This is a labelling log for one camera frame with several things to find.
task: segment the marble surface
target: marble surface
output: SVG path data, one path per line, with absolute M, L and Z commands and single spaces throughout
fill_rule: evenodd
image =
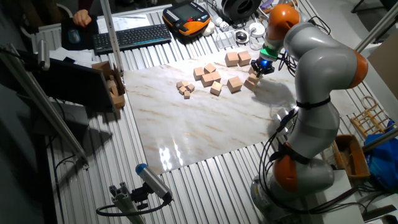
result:
M 247 49 L 252 58 L 259 52 Z M 242 82 L 249 65 L 226 67 L 226 52 L 206 57 L 124 72 L 127 95 L 137 123 L 147 163 L 156 174 L 193 164 L 266 140 L 273 132 L 276 112 L 295 104 L 294 77 L 283 68 L 264 76 L 254 92 L 242 86 L 231 94 L 229 78 Z M 221 93 L 210 93 L 195 81 L 193 69 L 213 63 L 221 75 Z M 176 83 L 188 81 L 195 91 L 189 100 Z M 334 91 L 331 100 L 341 115 L 353 113 L 354 104 L 345 91 Z

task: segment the black keyboard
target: black keyboard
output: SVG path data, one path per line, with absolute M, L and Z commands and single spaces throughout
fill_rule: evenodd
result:
M 164 44 L 172 40 L 165 24 L 117 31 L 116 37 L 120 50 Z M 96 55 L 113 52 L 108 33 L 93 35 L 93 41 Z

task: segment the white paper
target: white paper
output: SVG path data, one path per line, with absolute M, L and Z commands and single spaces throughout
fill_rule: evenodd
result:
M 146 14 L 134 15 L 134 16 L 118 16 L 118 17 L 112 17 L 112 19 L 115 31 L 132 29 L 136 27 L 150 26 Z M 97 19 L 97 24 L 98 24 L 98 31 L 100 34 L 105 34 L 108 32 L 105 18 Z
M 63 47 L 57 50 L 50 50 L 50 58 L 63 60 L 66 57 L 79 62 L 91 62 L 93 60 L 93 52 L 91 50 L 67 50 Z

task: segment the black monitor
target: black monitor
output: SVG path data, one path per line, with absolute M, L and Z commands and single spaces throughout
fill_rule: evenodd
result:
M 37 55 L 18 51 L 25 61 L 37 63 Z M 50 69 L 33 72 L 47 96 L 91 108 L 97 112 L 115 112 L 102 71 L 50 59 Z

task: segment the wooden block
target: wooden block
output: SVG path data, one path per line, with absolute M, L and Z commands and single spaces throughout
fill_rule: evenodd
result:
M 256 71 L 254 71 L 253 67 L 250 66 L 250 69 L 248 71 L 248 74 L 256 74 Z
M 183 95 L 186 90 L 187 90 L 187 88 L 185 88 L 184 86 L 181 86 L 181 88 L 178 91 L 180 92 L 181 95 Z
M 254 84 L 253 82 L 250 82 L 249 80 L 244 81 L 243 85 L 251 91 L 253 91 L 256 87 L 256 84 Z
M 199 81 L 201 79 L 201 76 L 204 74 L 205 74 L 205 71 L 203 70 L 202 67 L 195 68 L 193 70 L 193 77 L 195 78 L 195 81 Z
M 177 84 L 176 84 L 176 87 L 177 87 L 177 89 L 179 90 L 181 87 L 183 87 L 184 86 L 184 84 L 182 83 L 182 82 L 178 82 Z
M 215 72 L 216 71 L 216 67 L 214 67 L 214 65 L 212 63 L 209 63 L 208 65 L 205 66 L 205 74 L 209 74 L 211 72 Z
M 214 94 L 216 96 L 220 95 L 222 86 L 223 86 L 223 84 L 221 84 L 221 83 L 213 82 L 213 84 L 211 86 L 210 93 L 212 93 L 212 94 Z
M 208 87 L 213 84 L 213 76 L 211 74 L 206 74 L 201 76 L 201 83 L 203 84 L 203 87 Z
M 227 67 L 238 66 L 238 53 L 230 52 L 225 55 L 225 64 Z
M 213 81 L 215 82 L 221 82 L 221 75 L 218 72 L 212 72 L 210 73 L 211 77 L 213 77 Z
M 116 87 L 116 83 L 114 82 L 114 80 L 107 80 L 106 85 L 108 86 L 109 90 L 112 89 L 112 86 Z
M 117 96 L 115 98 L 113 98 L 113 104 L 115 105 L 116 109 L 120 109 L 124 106 L 125 102 L 124 102 L 124 96 Z
M 239 77 L 230 78 L 226 84 L 228 86 L 231 93 L 235 93 L 242 88 L 242 82 Z
M 191 93 L 189 91 L 184 92 L 184 99 L 189 99 L 191 97 Z
M 248 51 L 238 53 L 238 57 L 239 57 L 238 64 L 240 67 L 250 64 L 251 56 Z
M 116 86 L 112 86 L 111 91 L 114 96 L 119 96 L 119 92 L 118 92 L 118 89 L 116 88 Z
M 248 80 L 250 82 L 253 82 L 254 84 L 257 84 L 257 83 L 259 83 L 260 78 L 257 78 L 257 76 L 252 73 L 252 74 L 249 75 Z
M 189 85 L 187 86 L 187 90 L 191 93 L 191 92 L 193 92 L 193 91 L 195 90 L 195 86 L 192 85 L 192 84 L 189 84 Z

